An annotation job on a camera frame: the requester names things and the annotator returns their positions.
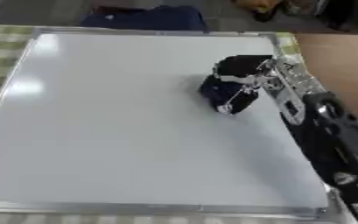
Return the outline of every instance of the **dark fabric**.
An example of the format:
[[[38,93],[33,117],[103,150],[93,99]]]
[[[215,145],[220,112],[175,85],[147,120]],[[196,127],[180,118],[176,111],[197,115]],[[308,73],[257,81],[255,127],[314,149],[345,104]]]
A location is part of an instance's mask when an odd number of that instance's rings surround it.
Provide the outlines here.
[[[86,27],[103,27],[124,30],[203,31],[207,26],[198,10],[190,6],[159,6],[131,14],[93,14],[82,23]]]
[[[323,12],[323,17],[332,26],[341,26],[348,21],[354,10],[354,0],[331,0]]]

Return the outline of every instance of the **whiteboard frame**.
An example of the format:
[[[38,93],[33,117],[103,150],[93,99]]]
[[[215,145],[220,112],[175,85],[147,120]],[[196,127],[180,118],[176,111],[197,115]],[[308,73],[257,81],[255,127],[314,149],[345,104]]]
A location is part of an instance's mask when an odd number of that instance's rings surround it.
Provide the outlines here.
[[[82,27],[38,27],[31,36],[16,65],[7,76],[0,90],[0,99],[5,89],[22,63],[27,53],[41,34],[94,34],[94,35],[156,35],[156,36],[214,36],[214,37],[262,37],[269,39],[275,46],[275,54],[282,52],[277,46],[273,32],[209,32],[201,31],[126,31],[104,28]],[[273,206],[207,206],[207,205],[152,205],[116,203],[52,203],[33,202],[15,203],[0,201],[0,213],[58,213],[58,214],[114,214],[114,215],[212,215],[263,218],[288,218],[294,220],[318,220],[328,211],[327,208],[310,207],[273,207]]]

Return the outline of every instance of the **table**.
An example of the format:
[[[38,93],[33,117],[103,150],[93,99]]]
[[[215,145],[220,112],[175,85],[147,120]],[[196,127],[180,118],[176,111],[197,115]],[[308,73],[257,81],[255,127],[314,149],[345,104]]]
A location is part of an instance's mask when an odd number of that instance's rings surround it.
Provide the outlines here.
[[[0,26],[0,87],[7,73],[14,66],[19,54],[25,48],[26,42],[32,37],[38,28],[23,26]],[[294,37],[289,33],[278,35],[284,52],[295,59],[300,60],[300,54],[295,47]],[[199,218],[199,217],[128,217],[128,216],[90,216],[90,215],[54,215],[54,214],[0,214],[2,223],[238,223],[240,218]]]

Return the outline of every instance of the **black cloth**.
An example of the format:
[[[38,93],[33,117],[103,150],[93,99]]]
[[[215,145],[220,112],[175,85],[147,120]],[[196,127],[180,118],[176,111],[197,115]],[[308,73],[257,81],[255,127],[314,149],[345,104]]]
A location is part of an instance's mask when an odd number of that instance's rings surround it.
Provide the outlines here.
[[[323,11],[323,18],[330,26],[340,28],[352,16],[354,0],[330,0]]]

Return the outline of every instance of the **floor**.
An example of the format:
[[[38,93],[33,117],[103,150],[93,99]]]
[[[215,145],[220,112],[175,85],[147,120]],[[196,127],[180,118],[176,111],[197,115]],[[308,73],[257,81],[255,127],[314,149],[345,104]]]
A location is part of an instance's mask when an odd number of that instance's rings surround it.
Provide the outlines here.
[[[201,11],[212,31],[221,32],[334,32],[313,17],[279,12],[268,23],[255,21],[230,0],[1,0],[0,24],[77,25],[94,5],[153,8],[192,5]]]

